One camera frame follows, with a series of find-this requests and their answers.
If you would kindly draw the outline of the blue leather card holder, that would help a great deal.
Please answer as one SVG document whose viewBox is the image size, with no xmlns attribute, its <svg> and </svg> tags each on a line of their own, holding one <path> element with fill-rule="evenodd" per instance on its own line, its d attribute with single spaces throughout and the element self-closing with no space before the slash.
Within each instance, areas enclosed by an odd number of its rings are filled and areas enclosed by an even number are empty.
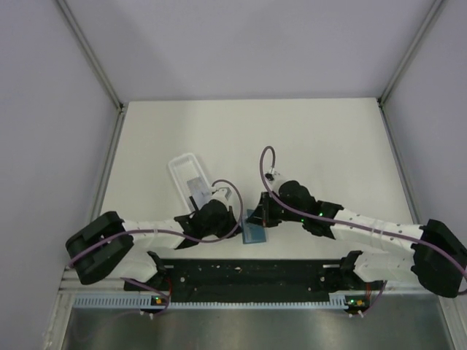
<svg viewBox="0 0 467 350">
<path fill-rule="evenodd" d="M 266 243 L 266 231 L 262 226 L 247 222 L 247 218 L 253 213 L 252 209 L 246 210 L 242 219 L 242 243 L 243 244 L 262 244 Z"/>
</svg>

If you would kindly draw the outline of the white plastic basket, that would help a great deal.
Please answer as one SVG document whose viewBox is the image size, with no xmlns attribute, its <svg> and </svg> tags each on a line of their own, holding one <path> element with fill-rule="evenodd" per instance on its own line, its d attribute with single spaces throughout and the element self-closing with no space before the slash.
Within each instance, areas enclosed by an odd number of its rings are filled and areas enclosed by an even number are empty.
<svg viewBox="0 0 467 350">
<path fill-rule="evenodd" d="M 187 181 L 200 176 L 206 181 L 210 187 L 210 190 L 211 185 L 208 182 L 197 157 L 193 153 L 185 153 L 175 157 L 169 161 L 168 169 L 188 212 L 193 212 L 196 209 L 200 209 L 194 203 L 193 198 L 190 197 Z"/>
</svg>

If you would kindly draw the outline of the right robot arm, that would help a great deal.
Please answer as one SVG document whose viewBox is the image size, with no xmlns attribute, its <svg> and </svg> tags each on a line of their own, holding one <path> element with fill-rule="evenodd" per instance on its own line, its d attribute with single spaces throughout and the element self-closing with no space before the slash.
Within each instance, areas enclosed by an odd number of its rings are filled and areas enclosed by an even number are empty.
<svg viewBox="0 0 467 350">
<path fill-rule="evenodd" d="M 349 241 L 374 252 L 350 252 L 340 271 L 342 283 L 351 289 L 364 282 L 419 283 L 444 298 L 460 296 L 466 272 L 466 248 L 443 223 L 431 219 L 425 225 L 406 225 L 365 217 L 337 203 L 315 199 L 295 180 L 270 183 L 247 222 L 273 228 L 297 222 L 313 236 Z"/>
</svg>

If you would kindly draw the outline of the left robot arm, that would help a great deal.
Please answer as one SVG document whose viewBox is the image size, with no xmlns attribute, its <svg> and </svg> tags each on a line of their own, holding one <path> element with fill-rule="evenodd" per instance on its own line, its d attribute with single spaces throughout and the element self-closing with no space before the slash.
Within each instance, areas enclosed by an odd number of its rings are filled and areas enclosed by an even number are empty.
<svg viewBox="0 0 467 350">
<path fill-rule="evenodd" d="M 165 221 L 133 222 L 108 211 L 68 239 L 69 267 L 83 285 L 112 278 L 124 280 L 126 289 L 157 289 L 168 276 L 162 251 L 216 244 L 241 233 L 241 222 L 216 199 Z"/>
</svg>

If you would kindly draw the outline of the silver VIP card bottom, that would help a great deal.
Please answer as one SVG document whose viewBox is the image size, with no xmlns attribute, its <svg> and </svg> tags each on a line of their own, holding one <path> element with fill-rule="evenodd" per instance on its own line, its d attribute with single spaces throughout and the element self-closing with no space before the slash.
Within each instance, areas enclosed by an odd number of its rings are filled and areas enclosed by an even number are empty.
<svg viewBox="0 0 467 350">
<path fill-rule="evenodd" d="M 211 199 L 211 190 L 202 177 L 196 177 L 187 181 L 190 197 L 193 198 L 197 207 L 201 208 Z"/>
</svg>

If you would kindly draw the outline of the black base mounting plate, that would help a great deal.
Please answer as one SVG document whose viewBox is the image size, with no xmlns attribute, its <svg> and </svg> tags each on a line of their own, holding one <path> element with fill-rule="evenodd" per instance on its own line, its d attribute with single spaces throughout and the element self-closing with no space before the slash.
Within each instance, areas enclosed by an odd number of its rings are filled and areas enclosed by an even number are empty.
<svg viewBox="0 0 467 350">
<path fill-rule="evenodd" d="M 381 281 L 364 282 L 341 260 L 162 259 L 158 272 L 145 282 L 161 289 L 168 282 L 176 292 L 189 284 L 207 286 L 304 286 L 319 292 L 378 289 Z"/>
</svg>

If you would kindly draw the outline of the aluminium frame rail front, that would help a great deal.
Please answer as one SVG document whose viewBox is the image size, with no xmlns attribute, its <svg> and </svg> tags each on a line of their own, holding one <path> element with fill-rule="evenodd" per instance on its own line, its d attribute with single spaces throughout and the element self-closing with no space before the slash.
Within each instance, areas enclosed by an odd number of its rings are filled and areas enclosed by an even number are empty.
<svg viewBox="0 0 467 350">
<path fill-rule="evenodd" d="M 418 283 L 445 298 L 456 297 L 463 280 L 462 273 L 452 264 L 443 268 L 410 265 L 404 270 L 398 262 L 393 271 L 384 270 L 375 277 L 365 277 L 363 269 L 353 262 L 324 260 L 168 260 L 156 272 L 145 273 L 138 267 L 135 276 L 97 269 L 78 270 L 77 275 L 83 285 L 97 284 L 104 279 L 124 279 L 127 291 L 147 285 L 158 290 L 171 287 L 177 294 L 254 292 L 261 287 L 332 293 L 365 287 L 380 289 L 384 282 L 395 281 L 397 272 L 403 274 L 403 283 Z"/>
</svg>

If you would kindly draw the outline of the left aluminium corner post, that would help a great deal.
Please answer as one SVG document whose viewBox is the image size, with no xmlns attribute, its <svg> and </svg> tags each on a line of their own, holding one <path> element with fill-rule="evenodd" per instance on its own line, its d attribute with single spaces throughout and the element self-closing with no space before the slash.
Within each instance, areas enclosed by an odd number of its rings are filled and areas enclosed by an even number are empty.
<svg viewBox="0 0 467 350">
<path fill-rule="evenodd" d="M 105 72 L 84 31 L 81 29 L 80 24 L 74 16 L 68 1 L 54 0 L 53 3 L 57 7 L 57 10 L 62 16 L 65 24 L 69 27 L 69 30 L 71 31 L 77 46 L 79 47 L 83 57 L 93 72 L 94 77 L 112 102 L 112 105 L 116 108 L 116 110 L 121 112 L 124 108 L 124 103 L 121 101 L 116 90 L 113 88 L 107 73 Z"/>
</svg>

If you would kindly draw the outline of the aluminium corner post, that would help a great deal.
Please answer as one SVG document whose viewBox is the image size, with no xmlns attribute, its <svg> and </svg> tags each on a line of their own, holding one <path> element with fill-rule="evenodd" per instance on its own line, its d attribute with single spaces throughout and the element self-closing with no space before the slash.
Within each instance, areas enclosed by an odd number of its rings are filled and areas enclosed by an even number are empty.
<svg viewBox="0 0 467 350">
<path fill-rule="evenodd" d="M 116 108 L 116 110 L 121 112 L 124 108 L 124 103 L 121 101 L 116 90 L 113 88 L 107 73 L 105 72 L 84 31 L 81 29 L 80 24 L 74 16 L 68 1 L 54 0 L 53 3 L 57 7 L 57 10 L 62 16 L 65 24 L 69 27 L 69 30 L 71 31 L 77 46 L 79 47 L 83 57 L 93 72 L 94 77 L 112 102 L 112 105 Z"/>
<path fill-rule="evenodd" d="M 444 11 L 444 8 L 446 7 L 447 3 L 447 0 L 435 0 L 431 2 L 429 10 L 423 18 L 423 21 L 417 29 L 417 32 L 410 41 L 409 46 L 407 47 L 404 55 L 402 56 L 398 65 L 396 66 L 396 69 L 391 75 L 384 90 L 382 91 L 381 96 L 377 99 L 380 108 L 383 108 L 386 105 L 386 103 L 390 100 L 390 97 L 392 96 L 398 84 L 404 77 L 406 70 L 412 64 L 412 61 L 418 54 L 418 51 L 420 50 L 423 42 L 428 38 L 432 27 L 439 19 L 441 13 Z"/>
</svg>

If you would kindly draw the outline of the right aluminium corner post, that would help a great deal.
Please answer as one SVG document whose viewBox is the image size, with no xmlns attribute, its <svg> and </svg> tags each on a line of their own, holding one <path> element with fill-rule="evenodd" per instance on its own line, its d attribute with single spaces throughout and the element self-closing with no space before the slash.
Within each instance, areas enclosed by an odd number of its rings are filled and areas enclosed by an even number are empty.
<svg viewBox="0 0 467 350">
<path fill-rule="evenodd" d="M 396 66 L 396 69 L 391 75 L 384 90 L 382 91 L 381 96 L 377 99 L 380 108 L 383 108 L 386 105 L 386 103 L 390 100 L 390 97 L 392 96 L 398 84 L 404 77 L 406 70 L 412 64 L 412 61 L 418 54 L 418 51 L 420 50 L 423 42 L 428 38 L 432 27 L 439 19 L 441 13 L 444 11 L 444 8 L 446 7 L 447 3 L 447 0 L 435 0 L 431 2 L 429 10 L 423 18 L 423 21 L 417 29 L 417 32 L 410 41 L 409 46 L 407 47 L 404 55 L 402 56 L 398 65 Z"/>
</svg>

